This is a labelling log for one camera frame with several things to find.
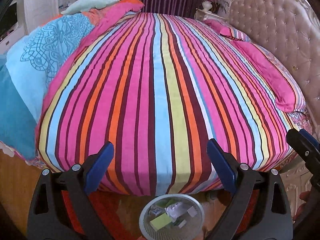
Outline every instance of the blue patterned blanket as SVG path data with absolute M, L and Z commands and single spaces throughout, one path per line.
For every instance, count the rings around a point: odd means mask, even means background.
M 35 158 L 34 130 L 50 82 L 93 28 L 81 13 L 60 17 L 16 42 L 1 60 L 0 141 L 26 160 Z

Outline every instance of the finger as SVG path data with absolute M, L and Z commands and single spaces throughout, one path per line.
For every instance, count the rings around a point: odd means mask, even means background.
M 302 192 L 299 196 L 299 198 L 305 202 L 308 201 L 309 197 L 310 197 L 310 191 Z
M 299 206 L 296 215 L 292 218 L 293 221 L 296 221 L 297 218 L 302 214 L 305 206 L 306 206 L 306 203 L 303 203 L 301 206 Z

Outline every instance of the striped blanket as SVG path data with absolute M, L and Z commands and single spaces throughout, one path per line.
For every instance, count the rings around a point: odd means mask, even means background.
M 291 152 L 285 135 L 296 125 L 252 62 L 205 24 L 138 13 L 88 37 L 44 99 L 37 147 L 53 170 L 111 141 L 115 157 L 100 189 L 196 193 L 218 185 L 210 138 L 256 170 Z

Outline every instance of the metal screw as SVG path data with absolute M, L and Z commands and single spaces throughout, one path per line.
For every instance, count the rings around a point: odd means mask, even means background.
M 44 175 L 44 176 L 45 176 L 45 175 L 48 175 L 49 172 L 50 172 L 50 171 L 49 171 L 48 169 L 45 169 L 45 170 L 42 171 L 42 175 Z
M 80 164 L 75 164 L 75 165 L 72 166 L 72 170 L 73 171 L 79 171 L 80 168 L 81 168 Z
M 244 170 L 244 171 L 247 171 L 247 170 L 249 169 L 249 166 L 248 166 L 247 164 L 245 164 L 245 163 L 241 163 L 241 164 L 240 164 L 240 168 L 241 168 L 242 170 Z
M 271 170 L 271 173 L 272 173 L 273 175 L 278 175 L 278 171 L 277 171 L 276 169 L 272 169 L 272 170 Z

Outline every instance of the nightstand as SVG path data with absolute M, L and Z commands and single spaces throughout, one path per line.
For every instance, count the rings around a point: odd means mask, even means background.
M 207 19 L 213 19 L 213 20 L 224 21 L 224 22 L 227 21 L 226 18 L 223 18 L 215 13 L 204 12 L 201 9 L 197 9 L 196 14 L 195 14 L 195 20 L 204 21 Z

